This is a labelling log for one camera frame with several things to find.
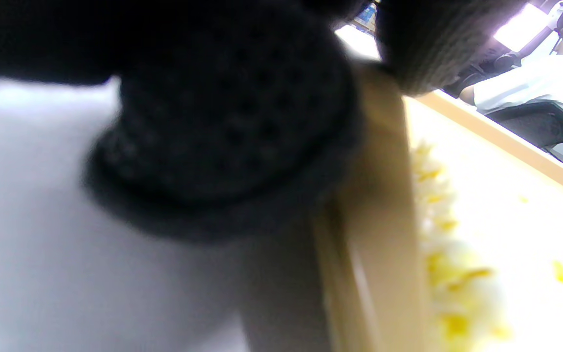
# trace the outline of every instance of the knitted hand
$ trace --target knitted hand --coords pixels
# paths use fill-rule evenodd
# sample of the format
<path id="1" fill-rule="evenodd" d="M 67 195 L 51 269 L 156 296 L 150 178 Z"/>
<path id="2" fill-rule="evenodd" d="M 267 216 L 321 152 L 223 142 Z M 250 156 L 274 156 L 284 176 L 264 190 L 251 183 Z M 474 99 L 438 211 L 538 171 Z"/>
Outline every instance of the knitted hand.
<path id="1" fill-rule="evenodd" d="M 150 234 L 279 232 L 344 175 L 360 143 L 353 74 L 331 24 L 366 0 L 0 0 L 0 76 L 121 79 L 87 190 Z M 404 94 L 449 82 L 525 0 L 382 0 L 382 67 Z"/>

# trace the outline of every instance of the black chair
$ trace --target black chair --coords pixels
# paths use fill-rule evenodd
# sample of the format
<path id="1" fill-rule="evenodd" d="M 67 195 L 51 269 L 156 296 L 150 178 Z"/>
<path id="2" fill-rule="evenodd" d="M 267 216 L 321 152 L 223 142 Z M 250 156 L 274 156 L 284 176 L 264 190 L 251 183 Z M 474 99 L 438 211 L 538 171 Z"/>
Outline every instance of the black chair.
<path id="1" fill-rule="evenodd" d="M 553 150 L 563 143 L 563 108 L 556 102 L 527 103 L 486 116 L 563 163 L 563 155 Z"/>

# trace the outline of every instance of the white shirt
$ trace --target white shirt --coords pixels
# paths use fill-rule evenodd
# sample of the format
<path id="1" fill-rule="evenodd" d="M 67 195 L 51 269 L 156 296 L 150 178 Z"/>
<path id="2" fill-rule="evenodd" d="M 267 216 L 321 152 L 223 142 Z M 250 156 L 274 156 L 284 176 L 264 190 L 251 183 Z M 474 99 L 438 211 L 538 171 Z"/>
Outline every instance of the white shirt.
<path id="1" fill-rule="evenodd" d="M 475 105 L 483 114 L 529 102 L 552 100 L 563 107 L 563 55 L 527 62 L 474 86 Z M 554 148 L 563 154 L 563 143 Z"/>

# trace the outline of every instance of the man's arm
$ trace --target man's arm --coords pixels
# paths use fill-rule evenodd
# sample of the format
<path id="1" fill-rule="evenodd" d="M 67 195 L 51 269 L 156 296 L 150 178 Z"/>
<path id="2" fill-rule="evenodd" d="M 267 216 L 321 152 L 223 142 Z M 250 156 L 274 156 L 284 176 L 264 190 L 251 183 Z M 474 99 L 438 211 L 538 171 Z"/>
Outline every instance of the man's arm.
<path id="1" fill-rule="evenodd" d="M 475 89 L 473 86 L 468 86 L 460 93 L 460 99 L 469 105 L 475 106 Z"/>
<path id="2" fill-rule="evenodd" d="M 552 84 L 558 63 L 563 58 L 549 56 L 515 68 L 499 76 L 466 87 L 460 99 L 479 110 L 496 110 L 529 102 L 547 91 Z"/>

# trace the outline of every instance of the desk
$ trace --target desk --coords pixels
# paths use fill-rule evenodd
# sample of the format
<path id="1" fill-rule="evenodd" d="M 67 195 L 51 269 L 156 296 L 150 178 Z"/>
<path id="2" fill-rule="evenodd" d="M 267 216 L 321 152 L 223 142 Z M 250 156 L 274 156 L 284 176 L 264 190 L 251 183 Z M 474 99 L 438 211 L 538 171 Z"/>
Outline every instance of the desk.
<path id="1" fill-rule="evenodd" d="M 0 82 L 0 352 L 328 352 L 310 237 L 200 248 L 85 197 L 116 86 Z"/>

